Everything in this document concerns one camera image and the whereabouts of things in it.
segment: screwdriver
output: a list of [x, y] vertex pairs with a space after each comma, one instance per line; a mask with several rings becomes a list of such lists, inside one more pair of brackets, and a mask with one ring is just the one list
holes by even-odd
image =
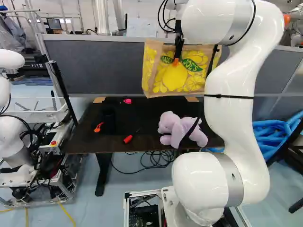
[[123, 141], [125, 144], [128, 144], [130, 141], [132, 141], [132, 139], [133, 139], [133, 135], [129, 135]]

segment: gray partition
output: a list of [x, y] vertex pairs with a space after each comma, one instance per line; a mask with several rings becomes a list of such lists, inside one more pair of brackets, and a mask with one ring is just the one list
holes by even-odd
[[[70, 96], [143, 96], [144, 38], [43, 35], [43, 39]], [[220, 62], [228, 54], [228, 48], [223, 47]], [[301, 49], [283, 46], [269, 55], [256, 81], [254, 120], [287, 118], [303, 109], [302, 94], [281, 97], [302, 93], [303, 77], [298, 70], [302, 58]]]

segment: shopping bag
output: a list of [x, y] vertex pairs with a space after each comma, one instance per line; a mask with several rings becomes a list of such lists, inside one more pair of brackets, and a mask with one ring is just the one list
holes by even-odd
[[[175, 45], [146, 40], [144, 45], [142, 89], [147, 98], [159, 96], [198, 95], [204, 93], [206, 73], [214, 45], [184, 45], [174, 64]], [[214, 69], [221, 47], [214, 55]]]

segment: plush elephant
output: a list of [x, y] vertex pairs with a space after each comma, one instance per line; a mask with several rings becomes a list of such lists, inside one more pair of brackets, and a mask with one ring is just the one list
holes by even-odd
[[[195, 121], [196, 118], [193, 117], [183, 117], [180, 119], [179, 116], [174, 114], [172, 111], [164, 112], [160, 117], [158, 133], [171, 133], [171, 135], [161, 136], [161, 144], [171, 145], [173, 148], [178, 149], [182, 138], [189, 131]], [[196, 141], [199, 147], [205, 147], [208, 142], [208, 138], [200, 130], [199, 124], [201, 123], [202, 121], [200, 119], [198, 125], [195, 127], [189, 138], [192, 141]]]

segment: pink object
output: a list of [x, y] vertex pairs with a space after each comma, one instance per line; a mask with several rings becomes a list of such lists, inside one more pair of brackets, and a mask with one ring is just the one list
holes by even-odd
[[[195, 121], [196, 118], [193, 117], [183, 117], [180, 119], [179, 116], [174, 114], [172, 111], [164, 112], [160, 117], [158, 133], [171, 133], [171, 135], [161, 136], [161, 144], [171, 145], [173, 148], [178, 149], [182, 138], [185, 136]], [[192, 141], [196, 141], [197, 145], [203, 148], [206, 146], [208, 138], [200, 130], [199, 124], [201, 123], [202, 120], [200, 119], [198, 125], [195, 127], [189, 138]]]
[[132, 100], [130, 98], [123, 100], [123, 102], [125, 102], [126, 104], [131, 104]]

